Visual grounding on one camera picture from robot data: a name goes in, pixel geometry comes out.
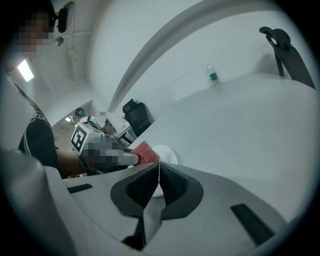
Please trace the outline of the black curved-headrest office chair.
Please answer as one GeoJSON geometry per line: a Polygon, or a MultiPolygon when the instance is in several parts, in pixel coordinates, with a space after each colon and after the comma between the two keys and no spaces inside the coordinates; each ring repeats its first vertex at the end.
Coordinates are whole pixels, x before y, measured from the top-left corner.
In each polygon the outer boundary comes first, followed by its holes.
{"type": "Polygon", "coordinates": [[[271,29],[263,26],[259,29],[261,34],[272,46],[278,73],[284,77],[284,68],[292,80],[298,81],[312,89],[316,89],[310,73],[299,52],[291,44],[290,36],[282,29],[271,29]]]}

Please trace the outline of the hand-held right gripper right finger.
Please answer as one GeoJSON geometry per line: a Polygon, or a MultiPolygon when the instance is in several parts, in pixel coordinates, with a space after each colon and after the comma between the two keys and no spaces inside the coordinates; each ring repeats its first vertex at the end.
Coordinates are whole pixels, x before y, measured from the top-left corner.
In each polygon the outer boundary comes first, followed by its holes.
{"type": "Polygon", "coordinates": [[[200,204],[188,216],[162,221],[143,249],[152,256],[237,256],[256,245],[231,208],[245,204],[273,232],[287,226],[285,219],[268,203],[238,183],[219,175],[182,165],[174,169],[199,181],[200,204]]]}

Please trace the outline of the long ceiling light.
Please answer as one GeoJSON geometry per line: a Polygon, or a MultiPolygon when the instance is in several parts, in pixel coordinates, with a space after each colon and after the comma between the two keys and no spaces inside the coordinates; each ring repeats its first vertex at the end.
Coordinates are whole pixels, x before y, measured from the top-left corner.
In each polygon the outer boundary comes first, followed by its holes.
{"type": "Polygon", "coordinates": [[[24,59],[18,66],[17,66],[18,71],[24,78],[26,82],[29,82],[34,78],[34,74],[32,70],[29,67],[29,64],[26,59],[24,59]]]}

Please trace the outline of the grey wall rail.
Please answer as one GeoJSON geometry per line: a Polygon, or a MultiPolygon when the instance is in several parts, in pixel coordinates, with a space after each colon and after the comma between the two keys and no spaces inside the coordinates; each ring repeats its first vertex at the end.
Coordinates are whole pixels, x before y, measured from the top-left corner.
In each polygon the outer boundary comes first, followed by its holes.
{"type": "Polygon", "coordinates": [[[133,59],[107,111],[113,113],[137,80],[178,42],[210,23],[254,11],[255,4],[253,0],[203,0],[176,15],[150,38],[133,59]]]}

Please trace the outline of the clear plastic water bottle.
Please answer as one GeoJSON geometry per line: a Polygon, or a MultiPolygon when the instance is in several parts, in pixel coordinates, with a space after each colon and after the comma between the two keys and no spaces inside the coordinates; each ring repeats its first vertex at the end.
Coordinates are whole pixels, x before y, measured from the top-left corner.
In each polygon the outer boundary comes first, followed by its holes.
{"type": "Polygon", "coordinates": [[[211,66],[210,64],[206,65],[206,72],[208,74],[208,77],[210,79],[210,82],[214,87],[217,87],[220,85],[220,80],[217,74],[217,70],[211,66]]]}

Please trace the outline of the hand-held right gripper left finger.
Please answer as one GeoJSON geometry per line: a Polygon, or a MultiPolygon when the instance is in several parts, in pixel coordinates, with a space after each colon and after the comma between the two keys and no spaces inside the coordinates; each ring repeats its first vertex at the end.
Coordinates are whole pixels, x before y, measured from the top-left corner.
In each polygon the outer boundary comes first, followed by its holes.
{"type": "Polygon", "coordinates": [[[159,163],[65,179],[75,203],[112,238],[141,250],[160,228],[159,163]]]}

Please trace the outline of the red square object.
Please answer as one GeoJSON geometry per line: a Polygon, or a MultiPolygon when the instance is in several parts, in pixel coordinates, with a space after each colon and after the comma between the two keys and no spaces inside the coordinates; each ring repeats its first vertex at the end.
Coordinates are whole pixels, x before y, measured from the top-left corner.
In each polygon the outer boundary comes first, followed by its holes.
{"type": "Polygon", "coordinates": [[[156,163],[161,160],[160,156],[146,141],[142,141],[131,153],[138,156],[138,163],[134,164],[134,167],[147,163],[156,163]]]}

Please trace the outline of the white plate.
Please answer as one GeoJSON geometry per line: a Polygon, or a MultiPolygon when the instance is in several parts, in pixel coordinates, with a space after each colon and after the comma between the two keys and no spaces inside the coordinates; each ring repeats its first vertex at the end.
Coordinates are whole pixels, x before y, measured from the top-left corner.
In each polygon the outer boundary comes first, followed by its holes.
{"type": "MultiPolygon", "coordinates": [[[[156,146],[153,146],[152,149],[158,154],[161,162],[176,164],[176,165],[178,164],[177,156],[170,147],[166,145],[156,145],[156,146]]],[[[160,184],[158,183],[158,186],[156,187],[152,196],[154,198],[158,198],[158,197],[162,197],[163,195],[164,195],[163,190],[160,184]]]]}

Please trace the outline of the person's black printed shirt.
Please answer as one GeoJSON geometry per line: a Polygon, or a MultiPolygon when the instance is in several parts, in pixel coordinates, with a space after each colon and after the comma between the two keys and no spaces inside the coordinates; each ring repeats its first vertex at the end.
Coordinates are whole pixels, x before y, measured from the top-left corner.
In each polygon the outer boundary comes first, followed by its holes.
{"type": "Polygon", "coordinates": [[[48,119],[21,88],[18,90],[34,109],[34,113],[20,141],[19,150],[26,155],[34,157],[43,166],[57,169],[61,178],[66,179],[67,175],[60,165],[54,134],[48,119]]]}

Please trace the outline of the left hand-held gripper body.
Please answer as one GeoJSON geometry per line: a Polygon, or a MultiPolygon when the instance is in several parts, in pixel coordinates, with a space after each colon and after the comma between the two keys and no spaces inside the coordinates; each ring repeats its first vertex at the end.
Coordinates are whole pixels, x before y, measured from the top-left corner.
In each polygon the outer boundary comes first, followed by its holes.
{"type": "Polygon", "coordinates": [[[70,143],[88,174],[112,173],[130,166],[129,149],[90,125],[78,123],[70,143]]]}

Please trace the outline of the black mesh office chair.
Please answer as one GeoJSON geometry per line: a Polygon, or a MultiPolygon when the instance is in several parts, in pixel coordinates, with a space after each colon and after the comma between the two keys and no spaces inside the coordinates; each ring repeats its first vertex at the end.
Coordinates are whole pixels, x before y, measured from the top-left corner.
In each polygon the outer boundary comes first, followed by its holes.
{"type": "Polygon", "coordinates": [[[143,134],[153,123],[146,105],[142,102],[135,102],[133,98],[123,106],[122,111],[124,118],[128,121],[137,137],[143,134]]]}

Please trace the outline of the person's left forearm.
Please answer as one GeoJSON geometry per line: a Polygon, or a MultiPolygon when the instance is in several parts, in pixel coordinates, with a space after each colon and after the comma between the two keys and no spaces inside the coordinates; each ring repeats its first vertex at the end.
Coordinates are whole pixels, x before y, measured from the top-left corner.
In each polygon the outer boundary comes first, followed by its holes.
{"type": "Polygon", "coordinates": [[[56,149],[56,153],[60,166],[68,177],[81,175],[86,172],[75,151],[56,149]]]}

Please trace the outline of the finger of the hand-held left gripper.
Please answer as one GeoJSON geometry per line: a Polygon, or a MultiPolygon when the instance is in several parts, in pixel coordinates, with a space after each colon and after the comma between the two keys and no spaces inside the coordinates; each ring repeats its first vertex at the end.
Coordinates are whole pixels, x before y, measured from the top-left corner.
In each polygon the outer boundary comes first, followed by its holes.
{"type": "Polygon", "coordinates": [[[134,166],[140,162],[140,157],[130,148],[123,149],[122,164],[125,166],[134,166]]]}

